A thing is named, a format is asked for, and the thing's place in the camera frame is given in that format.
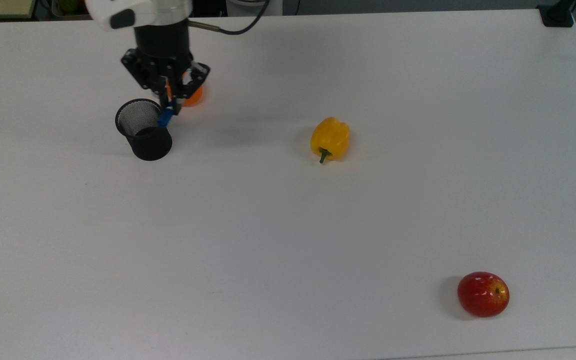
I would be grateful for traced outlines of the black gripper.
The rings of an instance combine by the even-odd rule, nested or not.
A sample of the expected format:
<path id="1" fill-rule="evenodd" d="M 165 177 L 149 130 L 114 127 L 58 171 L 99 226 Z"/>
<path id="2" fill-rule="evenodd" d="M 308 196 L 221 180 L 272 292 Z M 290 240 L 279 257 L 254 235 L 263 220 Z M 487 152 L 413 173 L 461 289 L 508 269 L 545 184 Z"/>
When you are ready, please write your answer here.
<path id="1" fill-rule="evenodd" d="M 121 57 L 122 65 L 137 84 L 158 96 L 160 111 L 170 103 L 174 116 L 181 112 L 183 103 L 199 100 L 211 71 L 190 50 L 189 29 L 194 25 L 192 21 L 181 21 L 136 27 L 135 48 Z"/>

